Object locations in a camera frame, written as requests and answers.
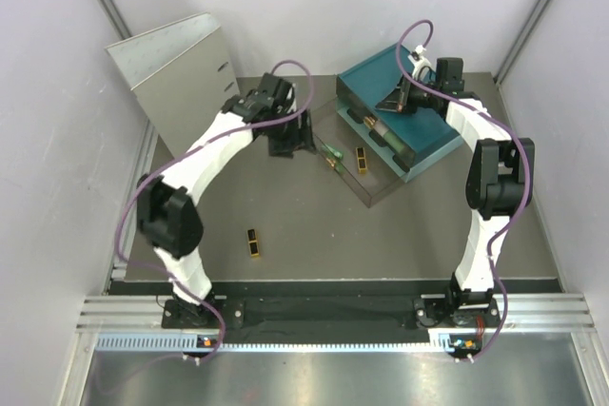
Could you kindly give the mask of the teal drawer cabinet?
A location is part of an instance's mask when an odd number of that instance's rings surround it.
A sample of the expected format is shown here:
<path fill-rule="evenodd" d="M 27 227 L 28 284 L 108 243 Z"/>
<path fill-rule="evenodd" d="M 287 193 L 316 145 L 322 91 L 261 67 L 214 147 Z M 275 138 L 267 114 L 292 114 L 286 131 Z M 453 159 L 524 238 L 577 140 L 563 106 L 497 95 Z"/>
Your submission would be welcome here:
<path fill-rule="evenodd" d="M 337 111 L 383 162 L 409 181 L 462 145 L 462 137 L 432 108 L 425 93 L 403 77 L 435 79 L 419 51 L 394 45 L 340 73 Z"/>

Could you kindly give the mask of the grey lever arch binder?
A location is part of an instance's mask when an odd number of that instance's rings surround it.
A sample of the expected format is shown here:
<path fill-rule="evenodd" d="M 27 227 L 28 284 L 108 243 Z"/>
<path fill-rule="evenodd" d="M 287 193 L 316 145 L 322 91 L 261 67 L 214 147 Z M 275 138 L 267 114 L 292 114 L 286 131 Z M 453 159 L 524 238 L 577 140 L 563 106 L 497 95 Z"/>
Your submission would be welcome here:
<path fill-rule="evenodd" d="M 239 93 L 221 24 L 205 12 L 107 47 L 170 153 L 185 153 Z"/>

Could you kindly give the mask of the mint green white tube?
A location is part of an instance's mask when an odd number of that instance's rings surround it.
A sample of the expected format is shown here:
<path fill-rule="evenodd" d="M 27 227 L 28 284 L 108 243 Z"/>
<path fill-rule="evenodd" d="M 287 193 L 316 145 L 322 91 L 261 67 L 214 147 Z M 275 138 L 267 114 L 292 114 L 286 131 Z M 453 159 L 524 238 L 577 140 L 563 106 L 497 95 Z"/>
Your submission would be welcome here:
<path fill-rule="evenodd" d="M 407 162 L 412 160 L 412 149 L 396 133 L 385 126 L 376 127 L 375 131 L 395 154 L 405 159 Z"/>

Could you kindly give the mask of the clear acrylic drawer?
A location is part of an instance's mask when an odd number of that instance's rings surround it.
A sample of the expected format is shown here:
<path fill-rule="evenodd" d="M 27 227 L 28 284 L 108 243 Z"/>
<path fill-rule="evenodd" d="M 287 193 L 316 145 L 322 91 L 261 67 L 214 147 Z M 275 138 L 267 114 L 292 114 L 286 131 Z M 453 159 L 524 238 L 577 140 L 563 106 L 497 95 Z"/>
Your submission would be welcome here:
<path fill-rule="evenodd" d="M 407 183 L 409 173 L 393 161 L 393 151 L 373 138 L 376 133 L 334 98 L 311 113 L 313 138 L 322 161 L 368 207 Z"/>

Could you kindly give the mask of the aluminium frame rail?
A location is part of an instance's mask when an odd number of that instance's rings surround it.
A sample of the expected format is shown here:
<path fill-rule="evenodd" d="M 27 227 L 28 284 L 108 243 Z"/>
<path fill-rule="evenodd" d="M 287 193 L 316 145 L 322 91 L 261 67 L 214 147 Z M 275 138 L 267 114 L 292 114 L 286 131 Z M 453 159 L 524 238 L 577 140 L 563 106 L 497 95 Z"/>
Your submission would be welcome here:
<path fill-rule="evenodd" d="M 167 297 L 113 296 L 85 299 L 76 329 L 81 332 L 194 331 L 219 328 L 207 313 L 196 318 Z M 221 317 L 229 330 L 258 324 L 298 323 L 329 327 L 331 324 L 416 325 L 413 301 L 406 297 L 359 295 L 356 297 L 249 297 L 224 300 Z M 591 331 L 595 324 L 583 296 L 577 294 L 513 294 L 508 305 L 498 298 L 485 327 L 491 329 L 505 317 L 503 330 L 516 332 Z"/>

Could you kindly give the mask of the black mounting base plate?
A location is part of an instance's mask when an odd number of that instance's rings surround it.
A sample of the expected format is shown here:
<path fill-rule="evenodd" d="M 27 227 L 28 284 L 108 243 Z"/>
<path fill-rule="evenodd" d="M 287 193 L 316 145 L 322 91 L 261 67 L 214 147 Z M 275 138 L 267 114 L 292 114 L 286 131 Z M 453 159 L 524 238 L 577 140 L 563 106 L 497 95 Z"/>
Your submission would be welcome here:
<path fill-rule="evenodd" d="M 263 323 L 395 323 L 406 328 L 486 328 L 500 323 L 495 301 L 481 308 L 450 313 L 444 297 L 421 296 L 296 296 L 217 297 L 213 306 L 228 330 L 245 330 Z"/>

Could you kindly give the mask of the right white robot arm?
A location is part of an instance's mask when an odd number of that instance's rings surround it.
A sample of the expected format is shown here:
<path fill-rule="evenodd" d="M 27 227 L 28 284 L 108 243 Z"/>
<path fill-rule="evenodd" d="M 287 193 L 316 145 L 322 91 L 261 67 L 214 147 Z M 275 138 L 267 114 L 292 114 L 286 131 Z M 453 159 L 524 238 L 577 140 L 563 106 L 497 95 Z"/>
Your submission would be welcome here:
<path fill-rule="evenodd" d="M 422 53 L 414 51 L 408 59 L 412 68 L 403 72 L 397 99 L 378 107 L 399 114 L 432 110 L 472 152 L 465 183 L 471 224 L 462 260 L 444 298 L 419 300 L 416 317 L 424 328 L 448 320 L 464 326 L 496 310 L 494 291 L 504 287 L 496 263 L 507 232 L 532 198 L 535 145 L 493 118 L 477 95 L 465 91 L 462 59 L 438 60 L 428 82 L 420 78 L 430 70 Z"/>

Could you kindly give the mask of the gold makeup palette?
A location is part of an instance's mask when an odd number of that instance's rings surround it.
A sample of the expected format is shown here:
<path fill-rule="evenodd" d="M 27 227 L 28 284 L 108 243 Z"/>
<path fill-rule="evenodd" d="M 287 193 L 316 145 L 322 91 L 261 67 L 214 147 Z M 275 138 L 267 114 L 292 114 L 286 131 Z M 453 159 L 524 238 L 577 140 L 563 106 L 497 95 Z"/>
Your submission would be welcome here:
<path fill-rule="evenodd" d="M 260 256 L 260 245 L 258 241 L 257 231 L 254 228 L 247 230 L 247 246 L 249 255 L 252 258 Z"/>
<path fill-rule="evenodd" d="M 357 167 L 359 174 L 365 174 L 367 172 L 367 160 L 365 150 L 362 146 L 356 148 Z"/>

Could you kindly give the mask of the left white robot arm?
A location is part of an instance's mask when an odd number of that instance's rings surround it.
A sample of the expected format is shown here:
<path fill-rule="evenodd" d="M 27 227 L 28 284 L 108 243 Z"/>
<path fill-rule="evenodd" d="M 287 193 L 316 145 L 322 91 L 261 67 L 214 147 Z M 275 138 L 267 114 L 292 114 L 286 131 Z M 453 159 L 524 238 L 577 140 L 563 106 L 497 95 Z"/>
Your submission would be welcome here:
<path fill-rule="evenodd" d="M 140 179 L 137 230 L 162 261 L 174 299 L 195 326 L 210 324 L 216 313 L 199 253 L 204 225 L 198 203 L 226 165 L 259 136 L 267 137 L 272 157 L 315 149 L 309 112 L 297 106 L 294 84 L 272 73 L 247 95 L 227 99 L 184 159 Z"/>

